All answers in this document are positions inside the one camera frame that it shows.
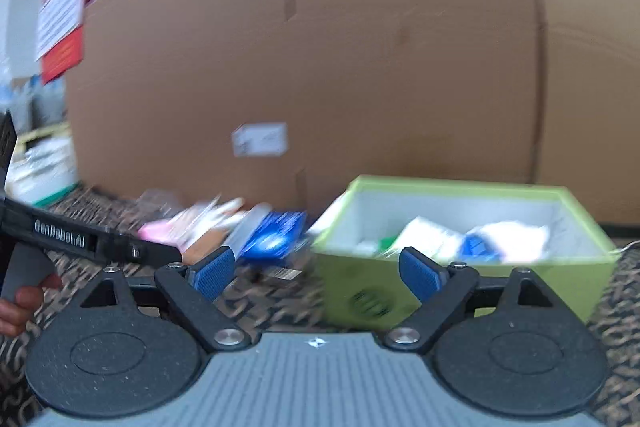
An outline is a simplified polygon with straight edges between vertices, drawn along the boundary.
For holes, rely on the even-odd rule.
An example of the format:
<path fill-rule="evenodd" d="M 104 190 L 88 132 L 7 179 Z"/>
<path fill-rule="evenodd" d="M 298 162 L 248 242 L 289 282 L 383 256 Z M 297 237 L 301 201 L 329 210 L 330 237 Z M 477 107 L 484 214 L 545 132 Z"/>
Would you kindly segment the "person's left hand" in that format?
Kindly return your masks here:
<path fill-rule="evenodd" d="M 16 292 L 13 303 L 2 299 L 0 301 L 0 334 L 9 337 L 21 335 L 27 323 L 42 306 L 44 291 L 46 289 L 57 291 L 62 285 L 61 277 L 58 274 L 51 274 L 38 286 L 21 287 Z"/>

